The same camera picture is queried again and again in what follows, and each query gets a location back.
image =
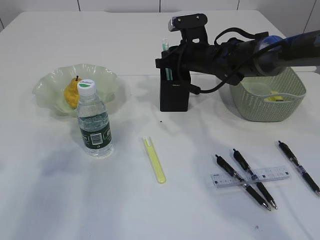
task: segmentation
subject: white bottle cap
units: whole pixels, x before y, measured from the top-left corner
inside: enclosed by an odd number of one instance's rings
[[[84,79],[77,84],[79,95],[90,96],[96,93],[96,83],[91,79]]]

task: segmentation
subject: yellow pear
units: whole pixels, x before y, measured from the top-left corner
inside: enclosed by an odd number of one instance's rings
[[[72,78],[71,82],[64,89],[64,92],[63,92],[66,102],[74,109],[76,109],[78,106],[78,101],[80,96],[79,96],[77,84],[81,80],[82,79],[79,76]]]

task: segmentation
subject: basket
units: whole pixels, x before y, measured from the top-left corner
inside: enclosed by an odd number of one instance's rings
[[[245,77],[237,86],[231,85],[230,91],[242,117],[255,122],[287,119],[307,93],[291,67],[278,76]]]

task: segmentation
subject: water bottle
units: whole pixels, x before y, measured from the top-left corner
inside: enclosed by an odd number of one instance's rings
[[[106,157],[113,151],[110,123],[106,107],[91,79],[77,84],[80,95],[76,109],[82,139],[90,156]]]

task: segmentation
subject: black pen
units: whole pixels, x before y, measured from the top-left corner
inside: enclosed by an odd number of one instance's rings
[[[287,156],[287,158],[292,162],[297,169],[297,171],[301,174],[303,179],[306,181],[306,183],[310,186],[310,188],[320,197],[320,188],[315,183],[315,181],[311,178],[309,173],[304,169],[302,165],[298,162],[296,156],[292,153],[290,148],[287,144],[279,141],[279,147],[284,152],[284,154]]]
[[[253,181],[259,180],[258,176],[252,172],[251,167],[249,166],[247,161],[244,159],[244,157],[241,155],[241,153],[239,151],[235,150],[235,149],[233,149],[233,151],[234,151],[234,153],[233,153],[234,159],[240,164],[240,166],[243,168],[243,170],[245,170],[247,173],[250,174],[251,179]],[[271,204],[271,206],[274,207],[275,209],[278,209],[275,200],[270,195],[270,193],[265,188],[265,186],[262,184],[262,182],[258,181],[258,182],[255,183],[255,185],[260,190],[260,192],[265,197],[265,199]]]
[[[222,167],[231,177],[237,179],[241,184],[241,186],[263,207],[271,211],[270,207],[268,206],[267,202],[257,193],[252,186],[245,183],[245,180],[237,173],[221,156],[216,156],[216,163]]]

